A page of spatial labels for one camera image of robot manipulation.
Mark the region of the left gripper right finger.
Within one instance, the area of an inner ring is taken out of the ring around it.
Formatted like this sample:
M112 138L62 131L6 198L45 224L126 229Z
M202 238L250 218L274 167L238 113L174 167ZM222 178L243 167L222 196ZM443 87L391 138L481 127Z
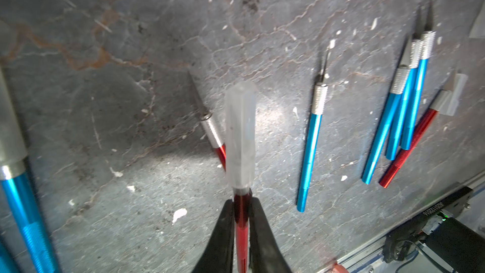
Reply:
M255 273L292 273L291 268L278 247L258 198L251 198L249 220L251 271Z

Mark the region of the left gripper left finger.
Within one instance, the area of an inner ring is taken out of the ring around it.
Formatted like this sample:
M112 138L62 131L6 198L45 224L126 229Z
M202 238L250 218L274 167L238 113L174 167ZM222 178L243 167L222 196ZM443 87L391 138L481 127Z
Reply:
M226 200L207 246L192 273L232 273L234 223L234 202Z

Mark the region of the red carving knife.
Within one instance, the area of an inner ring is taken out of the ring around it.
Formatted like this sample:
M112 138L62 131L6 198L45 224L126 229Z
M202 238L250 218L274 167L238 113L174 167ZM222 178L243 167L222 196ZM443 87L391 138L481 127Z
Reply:
M390 167L379 181L379 184L382 187L387 188L390 185L395 178L395 175L402 168L434 119L438 115L453 116L456 113L460 97L468 78L469 77L466 74L457 72L453 72L448 77L443 88L440 89L437 96L415 127L410 147L399 151L395 160L391 163Z
M226 169L226 145L224 143L221 131L219 130L219 124L213 112L204 104L191 73L188 73L188 78L189 82L191 83L193 98L197 106L199 122L207 135L212 149L219 158L222 168Z
M249 206L255 175L256 89L239 82L226 91L226 172L234 192L237 270L249 266Z

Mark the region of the blue carving knife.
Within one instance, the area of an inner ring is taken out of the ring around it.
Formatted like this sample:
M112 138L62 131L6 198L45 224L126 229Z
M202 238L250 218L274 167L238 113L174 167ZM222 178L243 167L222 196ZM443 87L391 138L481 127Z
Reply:
M421 42L421 50L419 52L418 68L415 71L411 90L407 112L404 118L404 127L401 139L401 149L409 150L413 139L414 128L418 117L419 105L421 102L421 95L424 87L424 81L426 72L428 69L428 62L431 58L434 46L434 40L436 38L436 31L433 30L434 25L434 13L433 13L433 0L429 0L428 12L426 15L426 21L424 27L419 35L419 41Z
M410 72L404 87L404 91L395 112L395 117L390 131L390 139L386 150L386 158L393 161L398 153L398 147L404 149L407 143L407 122L410 100L412 99L415 86L416 73L418 71L419 60L421 58L423 42L421 41L422 32L421 6L416 12L415 30L411 40L410 49Z
M365 169L362 174L362 181L367 185L371 183L371 179L378 165L378 160L380 158L385 140L390 131L395 111L397 110L397 106L404 92L404 88L411 70L412 53L413 42L412 38L410 37L405 43L400 62L390 87L389 96L386 100L385 108L382 112L381 120L376 130L371 150L366 161Z
M301 179L299 184L299 193L297 199L297 210L299 212L304 212L306 208L306 202L308 198L308 192L314 166L314 158L317 152L318 137L328 91L328 85L325 83L328 56L329 51L326 52L325 57L321 60L321 67L318 74L318 79L315 82L313 90L311 114L309 117L303 165L301 170Z
M27 148L1 77L1 186L37 272L60 272L27 176Z

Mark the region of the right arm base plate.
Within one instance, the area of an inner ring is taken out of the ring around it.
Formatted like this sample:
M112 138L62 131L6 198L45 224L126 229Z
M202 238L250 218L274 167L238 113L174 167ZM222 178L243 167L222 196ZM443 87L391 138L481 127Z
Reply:
M404 260L409 248L402 252L403 246L408 246L410 241L425 240L443 221L458 217L473 193L472 188L461 187L391 230L383 246L384 262Z

